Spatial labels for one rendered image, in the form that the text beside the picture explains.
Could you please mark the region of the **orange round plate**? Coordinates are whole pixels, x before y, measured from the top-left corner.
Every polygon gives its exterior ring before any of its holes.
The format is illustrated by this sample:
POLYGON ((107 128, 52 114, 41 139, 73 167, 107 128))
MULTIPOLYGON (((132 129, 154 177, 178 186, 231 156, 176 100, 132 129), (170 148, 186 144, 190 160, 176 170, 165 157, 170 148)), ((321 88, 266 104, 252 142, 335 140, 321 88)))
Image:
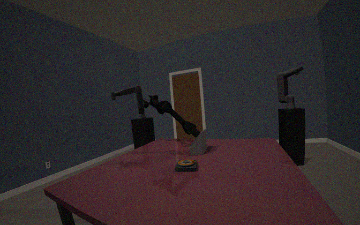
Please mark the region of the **orange round plate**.
POLYGON ((180 166, 188 166, 188 165, 194 165, 195 162, 193 160, 189 160, 189 163, 183 163, 183 160, 178 162, 178 165, 180 166))

